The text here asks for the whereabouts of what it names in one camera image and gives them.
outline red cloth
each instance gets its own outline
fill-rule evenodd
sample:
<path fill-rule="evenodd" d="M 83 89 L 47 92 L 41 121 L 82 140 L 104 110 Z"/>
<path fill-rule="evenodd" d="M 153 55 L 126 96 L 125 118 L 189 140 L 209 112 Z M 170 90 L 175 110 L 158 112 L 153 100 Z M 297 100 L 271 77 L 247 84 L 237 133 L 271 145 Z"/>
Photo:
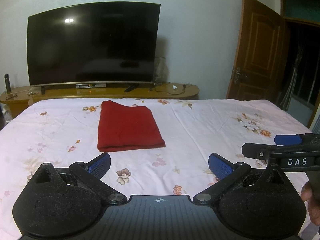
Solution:
<path fill-rule="evenodd" d="M 165 147 L 149 108 L 103 101 L 98 126 L 98 150 L 118 152 Z"/>

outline patterned wallpaper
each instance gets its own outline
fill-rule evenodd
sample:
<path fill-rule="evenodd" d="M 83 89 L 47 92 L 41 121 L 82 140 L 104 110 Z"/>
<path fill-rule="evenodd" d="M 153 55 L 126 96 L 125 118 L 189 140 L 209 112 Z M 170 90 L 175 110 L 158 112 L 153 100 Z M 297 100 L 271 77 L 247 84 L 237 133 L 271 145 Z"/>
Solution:
<path fill-rule="evenodd" d="M 53 8 L 115 0 L 0 0 L 0 80 L 28 85 L 28 16 Z M 169 81 L 193 83 L 201 98 L 224 98 L 233 66 L 241 0 L 124 0 L 161 4 L 156 55 L 166 57 Z M 274 0 L 260 0 L 271 8 Z M 0 82 L 0 91 L 5 86 Z"/>

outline door handle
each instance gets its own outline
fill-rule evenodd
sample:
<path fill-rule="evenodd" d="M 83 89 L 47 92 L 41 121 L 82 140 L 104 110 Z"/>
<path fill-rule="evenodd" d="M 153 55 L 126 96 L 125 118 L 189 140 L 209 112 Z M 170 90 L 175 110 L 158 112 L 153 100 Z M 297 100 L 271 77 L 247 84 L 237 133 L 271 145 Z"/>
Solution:
<path fill-rule="evenodd" d="M 245 74 L 242 74 L 242 73 L 240 72 L 240 68 L 237 67 L 237 68 L 236 68 L 236 74 L 235 74 L 235 77 L 234 77 L 234 79 L 233 79 L 234 84 L 237 84 L 237 83 L 238 83 L 240 77 L 247 78 L 248 76 L 245 75 Z"/>

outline hand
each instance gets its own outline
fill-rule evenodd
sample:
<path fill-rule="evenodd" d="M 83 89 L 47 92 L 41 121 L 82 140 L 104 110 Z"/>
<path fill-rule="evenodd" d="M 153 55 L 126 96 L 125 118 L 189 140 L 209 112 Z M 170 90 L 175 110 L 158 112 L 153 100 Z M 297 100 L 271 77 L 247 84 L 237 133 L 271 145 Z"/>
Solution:
<path fill-rule="evenodd" d="M 301 190 L 301 199 L 303 202 L 308 200 L 308 212 L 310 220 L 316 226 L 320 225 L 320 203 L 315 199 L 312 194 L 311 184 L 308 181 Z"/>

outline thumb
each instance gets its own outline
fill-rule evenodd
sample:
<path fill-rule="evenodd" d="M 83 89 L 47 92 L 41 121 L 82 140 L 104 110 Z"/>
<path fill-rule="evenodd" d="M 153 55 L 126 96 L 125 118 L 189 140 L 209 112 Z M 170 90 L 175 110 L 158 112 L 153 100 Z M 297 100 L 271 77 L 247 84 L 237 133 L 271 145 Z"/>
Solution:
<path fill-rule="evenodd" d="M 303 202 L 309 200 L 312 197 L 312 188 L 311 188 L 311 184 L 308 181 L 301 190 L 301 199 Z"/>

